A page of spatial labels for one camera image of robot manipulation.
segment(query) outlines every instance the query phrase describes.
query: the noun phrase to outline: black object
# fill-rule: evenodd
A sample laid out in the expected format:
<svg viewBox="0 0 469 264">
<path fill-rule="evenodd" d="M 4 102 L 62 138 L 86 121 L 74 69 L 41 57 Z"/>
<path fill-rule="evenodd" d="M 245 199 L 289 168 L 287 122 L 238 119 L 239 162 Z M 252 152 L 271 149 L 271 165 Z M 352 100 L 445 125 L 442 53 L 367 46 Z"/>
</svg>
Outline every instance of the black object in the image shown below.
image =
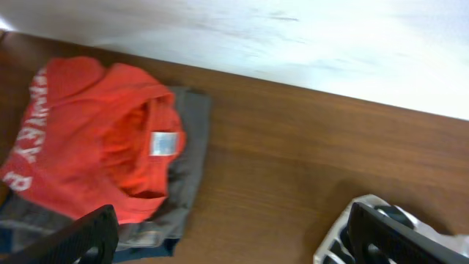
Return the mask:
<svg viewBox="0 0 469 264">
<path fill-rule="evenodd" d="M 352 205 L 348 233 L 357 264 L 469 264 L 469 259 L 361 202 Z"/>
<path fill-rule="evenodd" d="M 110 264 L 119 240 L 112 205 L 105 205 L 0 264 Z"/>
</svg>

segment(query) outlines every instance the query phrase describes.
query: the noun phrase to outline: orange fabric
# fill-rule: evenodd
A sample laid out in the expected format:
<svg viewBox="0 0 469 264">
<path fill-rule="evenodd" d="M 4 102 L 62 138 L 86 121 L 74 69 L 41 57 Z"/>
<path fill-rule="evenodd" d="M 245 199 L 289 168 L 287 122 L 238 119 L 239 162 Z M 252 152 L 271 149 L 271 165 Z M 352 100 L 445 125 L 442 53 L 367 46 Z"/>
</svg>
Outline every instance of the orange fabric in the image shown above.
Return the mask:
<svg viewBox="0 0 469 264">
<path fill-rule="evenodd" d="M 120 224 L 148 219 L 167 198 L 169 164 L 185 144 L 174 95 L 143 70 L 95 59 L 50 61 L 0 178 L 24 199 L 77 219 L 112 204 Z M 176 153 L 150 155 L 152 133 Z"/>
</svg>

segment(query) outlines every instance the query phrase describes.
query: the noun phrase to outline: wood grain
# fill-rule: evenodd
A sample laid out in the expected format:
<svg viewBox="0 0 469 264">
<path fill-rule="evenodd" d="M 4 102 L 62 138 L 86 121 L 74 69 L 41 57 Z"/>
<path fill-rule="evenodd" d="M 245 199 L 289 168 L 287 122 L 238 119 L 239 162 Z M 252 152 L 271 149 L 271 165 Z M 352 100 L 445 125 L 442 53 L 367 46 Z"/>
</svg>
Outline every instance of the wood grain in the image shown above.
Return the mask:
<svg viewBox="0 0 469 264">
<path fill-rule="evenodd" d="M 336 217 L 363 194 L 441 232 L 469 232 L 469 122 L 22 34 L 0 45 L 0 157 L 18 132 L 31 77 L 54 56 L 128 63 L 213 97 L 185 239 L 174 258 L 134 263 L 310 264 Z"/>
</svg>

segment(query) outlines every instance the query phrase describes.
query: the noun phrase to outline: brown wooden surface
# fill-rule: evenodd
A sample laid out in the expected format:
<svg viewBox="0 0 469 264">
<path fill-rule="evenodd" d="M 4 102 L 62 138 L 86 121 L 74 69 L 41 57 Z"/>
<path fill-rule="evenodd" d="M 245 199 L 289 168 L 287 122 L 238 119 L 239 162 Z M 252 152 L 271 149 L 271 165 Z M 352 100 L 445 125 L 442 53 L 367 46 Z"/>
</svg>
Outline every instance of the brown wooden surface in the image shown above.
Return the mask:
<svg viewBox="0 0 469 264">
<path fill-rule="evenodd" d="M 2 160 L 34 72 L 53 56 L 78 55 L 213 97 L 186 236 L 175 258 L 135 263 L 312 263 L 346 204 L 370 193 L 437 230 L 469 232 L 469 122 L 22 34 L 0 46 Z"/>
</svg>

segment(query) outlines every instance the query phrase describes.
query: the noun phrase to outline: white tag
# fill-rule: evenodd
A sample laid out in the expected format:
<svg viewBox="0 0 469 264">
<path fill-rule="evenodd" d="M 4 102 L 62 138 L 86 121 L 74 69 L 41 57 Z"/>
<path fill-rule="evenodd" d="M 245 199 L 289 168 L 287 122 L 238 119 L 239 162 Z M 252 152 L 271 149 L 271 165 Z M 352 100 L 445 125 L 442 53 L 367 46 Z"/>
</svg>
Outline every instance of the white tag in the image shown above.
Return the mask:
<svg viewBox="0 0 469 264">
<path fill-rule="evenodd" d="M 150 155 L 168 156 L 176 154 L 177 133 L 173 132 L 152 132 L 152 146 Z"/>
</svg>

